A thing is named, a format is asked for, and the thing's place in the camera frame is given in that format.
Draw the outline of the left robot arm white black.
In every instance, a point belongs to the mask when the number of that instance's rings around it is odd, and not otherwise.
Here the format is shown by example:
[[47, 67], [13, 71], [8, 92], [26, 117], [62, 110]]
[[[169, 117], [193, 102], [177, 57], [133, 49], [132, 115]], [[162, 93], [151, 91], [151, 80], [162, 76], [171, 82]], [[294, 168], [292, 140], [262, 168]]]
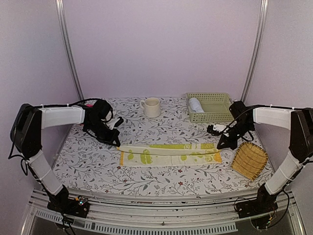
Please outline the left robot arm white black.
[[83, 132], [97, 142], [120, 146], [118, 127], [122, 117], [114, 114], [112, 106], [104, 99], [88, 98], [68, 104], [33, 106], [23, 104], [10, 131], [12, 142], [8, 158], [21, 158], [24, 174], [30, 173], [48, 195], [48, 209], [61, 215], [85, 218], [90, 204], [85, 196], [70, 198], [67, 187], [52, 170], [52, 158], [46, 157], [56, 149], [63, 136], [52, 129], [65, 130], [67, 126], [82, 125]]

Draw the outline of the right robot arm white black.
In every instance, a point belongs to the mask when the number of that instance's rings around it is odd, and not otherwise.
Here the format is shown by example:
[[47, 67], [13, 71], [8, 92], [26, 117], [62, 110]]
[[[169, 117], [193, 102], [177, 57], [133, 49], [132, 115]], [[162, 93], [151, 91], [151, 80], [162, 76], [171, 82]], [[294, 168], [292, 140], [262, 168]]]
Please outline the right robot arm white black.
[[312, 108], [272, 105], [246, 106], [235, 101], [229, 111], [234, 120], [228, 125], [214, 124], [207, 130], [218, 136], [218, 149], [238, 147], [239, 139], [258, 130], [271, 162], [274, 174], [262, 184], [254, 200], [237, 202], [240, 218], [274, 211], [277, 196], [284, 191], [313, 156]]

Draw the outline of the light blue towel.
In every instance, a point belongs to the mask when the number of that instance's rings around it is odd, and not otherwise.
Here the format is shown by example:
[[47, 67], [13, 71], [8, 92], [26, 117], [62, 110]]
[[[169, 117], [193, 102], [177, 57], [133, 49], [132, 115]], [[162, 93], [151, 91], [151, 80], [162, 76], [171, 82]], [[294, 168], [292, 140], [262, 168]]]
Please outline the light blue towel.
[[201, 103], [195, 97], [192, 97], [189, 99], [189, 106], [190, 106], [191, 110], [195, 113], [204, 113], [204, 110], [201, 106]]

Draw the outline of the cream green patterned towel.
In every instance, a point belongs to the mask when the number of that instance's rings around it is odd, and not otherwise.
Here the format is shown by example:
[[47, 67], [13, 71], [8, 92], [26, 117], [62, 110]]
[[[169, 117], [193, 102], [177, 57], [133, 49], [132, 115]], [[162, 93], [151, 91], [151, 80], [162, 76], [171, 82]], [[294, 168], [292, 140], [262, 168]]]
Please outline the cream green patterned towel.
[[165, 167], [221, 164], [220, 151], [214, 143], [122, 145], [120, 165]]

